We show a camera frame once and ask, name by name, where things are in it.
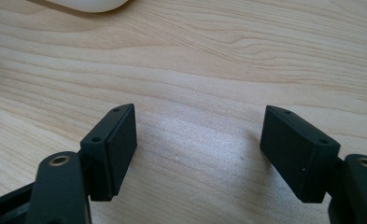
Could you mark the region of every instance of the black plastic part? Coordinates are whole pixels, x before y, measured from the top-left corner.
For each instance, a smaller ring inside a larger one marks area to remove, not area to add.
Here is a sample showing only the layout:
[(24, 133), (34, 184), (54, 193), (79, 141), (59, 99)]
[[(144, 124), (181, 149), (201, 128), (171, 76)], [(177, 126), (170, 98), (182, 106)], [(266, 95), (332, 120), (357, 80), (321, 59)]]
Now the black plastic part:
[(29, 184), (0, 197), (0, 223), (23, 223), (29, 209), (32, 187), (33, 184)]
[(303, 203), (321, 203), (340, 144), (291, 111), (268, 105), (261, 151)]
[(345, 163), (337, 158), (327, 173), (327, 192), (332, 196), (328, 212), (331, 224), (354, 224), (356, 218), (343, 185), (342, 173)]
[(91, 223), (77, 153), (60, 152), (40, 162), (25, 223)]
[(342, 179), (356, 220), (367, 224), (367, 156), (348, 155), (344, 161)]
[(118, 195), (136, 149), (134, 105), (121, 105), (81, 140), (78, 153), (91, 166), (87, 183), (92, 201), (110, 201)]

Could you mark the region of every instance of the wooden table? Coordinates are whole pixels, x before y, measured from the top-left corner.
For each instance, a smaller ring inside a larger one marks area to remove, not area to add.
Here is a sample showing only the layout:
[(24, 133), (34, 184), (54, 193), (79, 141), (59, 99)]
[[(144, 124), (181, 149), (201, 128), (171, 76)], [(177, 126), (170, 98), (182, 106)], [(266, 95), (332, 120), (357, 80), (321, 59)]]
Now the wooden table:
[(367, 154), (367, 0), (0, 0), (0, 196), (134, 103), (138, 148), (93, 223), (327, 223), (259, 149), (266, 105)]

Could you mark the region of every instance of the light wood surface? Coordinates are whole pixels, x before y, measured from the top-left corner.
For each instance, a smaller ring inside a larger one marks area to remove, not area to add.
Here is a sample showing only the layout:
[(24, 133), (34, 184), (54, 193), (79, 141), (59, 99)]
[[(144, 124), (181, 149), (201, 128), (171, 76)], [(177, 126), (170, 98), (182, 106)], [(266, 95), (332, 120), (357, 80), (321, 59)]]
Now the light wood surface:
[(0, 0), (0, 196), (128, 103), (138, 148), (94, 223), (327, 223), (260, 153), (263, 113), (367, 154), (367, 0)]

